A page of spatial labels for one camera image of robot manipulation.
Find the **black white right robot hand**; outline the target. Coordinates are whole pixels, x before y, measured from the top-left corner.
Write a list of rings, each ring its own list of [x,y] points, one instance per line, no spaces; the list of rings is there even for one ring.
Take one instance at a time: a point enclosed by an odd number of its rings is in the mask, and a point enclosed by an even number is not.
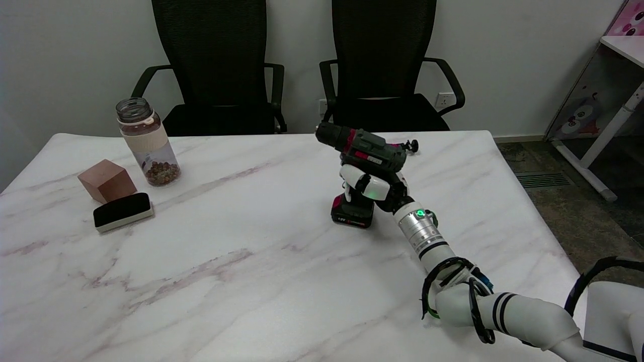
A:
[[[379,178],[345,163],[341,166],[340,177],[344,181],[345,200],[350,205],[374,203],[384,212],[395,213],[411,202],[407,181],[400,172]]]

